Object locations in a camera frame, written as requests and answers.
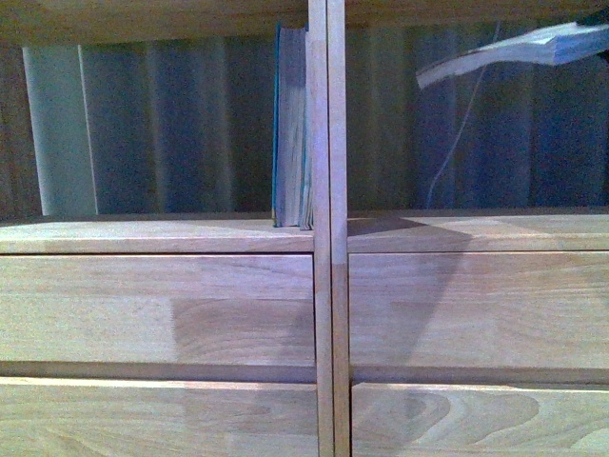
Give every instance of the book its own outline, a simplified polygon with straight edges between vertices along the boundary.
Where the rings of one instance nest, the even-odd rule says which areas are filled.
[[[306,29],[278,26],[276,38],[275,120],[272,214],[275,227],[311,229],[311,154],[308,130]]]
[[[497,62],[528,62],[557,66],[609,50],[609,24],[577,22],[533,30],[523,35],[469,50],[417,71],[424,89],[451,76]]]

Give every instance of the wooden bookshelf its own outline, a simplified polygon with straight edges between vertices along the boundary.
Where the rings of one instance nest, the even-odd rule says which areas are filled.
[[[371,212],[348,233],[350,253],[609,250],[609,210]]]
[[[609,212],[347,217],[344,47],[347,28],[607,5],[0,0],[0,399],[19,419],[0,443],[185,456],[608,448]],[[40,216],[20,46],[273,33],[278,21],[313,35],[314,231],[267,214]],[[438,427],[443,438],[412,444],[412,430]],[[475,445],[501,433],[521,448]]]
[[[312,252],[313,232],[247,214],[97,216],[0,224],[0,253]]]
[[[347,0],[349,27],[396,27],[569,17],[600,10],[602,0]],[[38,0],[0,2],[0,38],[18,44],[122,43],[210,35],[273,33],[303,27],[305,0]]]
[[[497,20],[580,16],[609,5],[606,0],[346,0],[349,27],[403,27]]]
[[[0,2],[0,38],[17,44],[123,43],[303,27],[306,0]]]
[[[0,449],[333,456],[325,1],[0,0],[0,17],[0,398],[29,405]],[[314,231],[268,214],[42,217],[20,47],[278,22],[310,25]]]
[[[548,431],[578,421],[580,410],[590,423],[609,418],[609,211],[347,217],[344,58],[348,28],[572,20],[607,6],[328,1],[336,456],[532,455],[550,447],[593,455],[596,446],[609,448],[598,428],[569,444],[557,428]],[[512,383],[532,390],[505,388]],[[517,398],[531,407],[526,418],[516,417],[525,407]],[[549,433],[556,442],[537,438]]]

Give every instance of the white cable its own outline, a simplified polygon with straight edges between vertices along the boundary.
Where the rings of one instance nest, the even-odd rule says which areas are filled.
[[[495,27],[495,35],[493,36],[493,41],[491,43],[495,43],[497,41],[497,39],[499,38],[500,29],[501,29],[501,21],[499,21],[497,23],[497,26]],[[459,132],[457,133],[457,136],[455,137],[455,141],[453,142],[452,147],[446,154],[446,158],[444,159],[442,166],[440,167],[440,169],[434,176],[434,179],[431,181],[431,185],[429,186],[429,192],[427,192],[427,203],[425,205],[426,209],[429,209],[431,207],[431,200],[434,195],[434,188],[436,187],[436,184],[438,184],[438,180],[444,173],[444,170],[446,169],[448,162],[450,162],[450,159],[452,158],[453,154],[455,153],[455,150],[457,149],[457,145],[458,145],[459,141],[461,140],[463,130],[465,129],[465,125],[467,124],[467,119],[469,118],[469,114],[474,106],[474,100],[476,99],[476,94],[478,93],[478,88],[480,87],[480,83],[482,81],[484,74],[486,73],[487,67],[488,67],[488,64],[486,64],[484,67],[482,67],[482,70],[480,71],[480,75],[478,76],[478,80],[476,81],[476,86],[474,86],[474,91],[472,92],[472,96],[469,99],[469,104],[467,105],[467,110],[465,111],[465,115],[461,122]]]

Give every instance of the wood grain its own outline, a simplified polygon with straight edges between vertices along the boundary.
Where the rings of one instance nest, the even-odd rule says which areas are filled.
[[[313,367],[311,257],[0,257],[0,360]]]
[[[121,43],[274,33],[306,23],[306,0],[2,0],[0,39],[19,45]]]
[[[524,18],[565,18],[602,10],[605,0],[346,0],[350,27],[401,27]]]
[[[80,222],[41,218],[0,225],[0,253],[6,254],[312,250],[311,231],[274,228],[269,219],[208,220],[185,214],[163,218],[97,217]]]
[[[309,0],[306,62],[307,109],[313,166],[315,223],[315,349],[320,457],[334,456],[334,379],[332,359],[332,266],[328,145],[327,18],[325,0]]]
[[[353,388],[354,456],[601,456],[608,448],[606,389]]]
[[[609,369],[609,252],[350,257],[356,368]]]
[[[316,456],[311,385],[0,379],[0,454]]]
[[[565,17],[601,10],[604,0],[347,0],[349,27]],[[209,35],[272,33],[302,27],[305,0],[37,0],[0,2],[0,39],[23,44],[119,43]]]
[[[415,214],[387,212],[351,219],[349,252],[609,249],[606,209],[596,214],[582,209]]]
[[[0,40],[0,220],[40,214],[23,52]]]
[[[327,0],[335,452],[350,455],[344,0]]]

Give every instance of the vertical wooden divider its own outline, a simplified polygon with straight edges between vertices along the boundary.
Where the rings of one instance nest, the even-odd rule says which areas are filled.
[[[335,455],[350,455],[344,0],[327,0]]]
[[[330,184],[328,145],[327,28],[325,0],[309,0],[311,62],[308,90],[313,106],[313,192],[315,223],[315,352],[320,457],[334,455],[334,390],[332,369],[332,283],[330,264]]]

